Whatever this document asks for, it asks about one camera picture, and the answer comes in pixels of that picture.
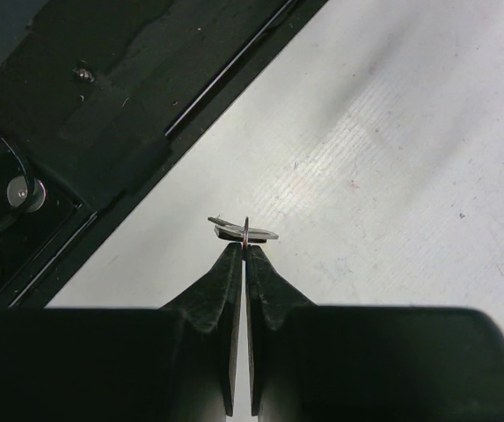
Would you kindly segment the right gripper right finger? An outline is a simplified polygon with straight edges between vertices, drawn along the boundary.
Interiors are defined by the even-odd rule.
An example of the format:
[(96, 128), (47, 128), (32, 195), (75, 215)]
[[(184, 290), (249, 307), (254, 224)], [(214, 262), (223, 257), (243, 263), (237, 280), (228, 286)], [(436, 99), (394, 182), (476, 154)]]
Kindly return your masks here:
[(260, 421), (504, 421), (504, 336), (458, 307), (311, 301), (258, 246), (245, 285)]

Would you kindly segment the keys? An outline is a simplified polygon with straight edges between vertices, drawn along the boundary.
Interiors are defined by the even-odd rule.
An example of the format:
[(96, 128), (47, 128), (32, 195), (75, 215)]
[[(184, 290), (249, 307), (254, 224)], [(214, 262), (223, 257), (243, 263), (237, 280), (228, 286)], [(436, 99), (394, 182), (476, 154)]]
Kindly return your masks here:
[(208, 221), (214, 224), (215, 235), (224, 241), (241, 243), (243, 259), (245, 259), (247, 249), (252, 244), (265, 244), (268, 241), (277, 240), (279, 235), (266, 230), (252, 228), (249, 218), (245, 218), (243, 226), (210, 216)]

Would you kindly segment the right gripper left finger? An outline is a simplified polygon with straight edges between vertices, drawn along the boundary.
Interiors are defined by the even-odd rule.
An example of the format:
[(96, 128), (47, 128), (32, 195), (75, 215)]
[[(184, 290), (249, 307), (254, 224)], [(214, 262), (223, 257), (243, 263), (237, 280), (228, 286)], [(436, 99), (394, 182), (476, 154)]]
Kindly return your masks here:
[(158, 309), (0, 313), (0, 421), (224, 421), (242, 248)]

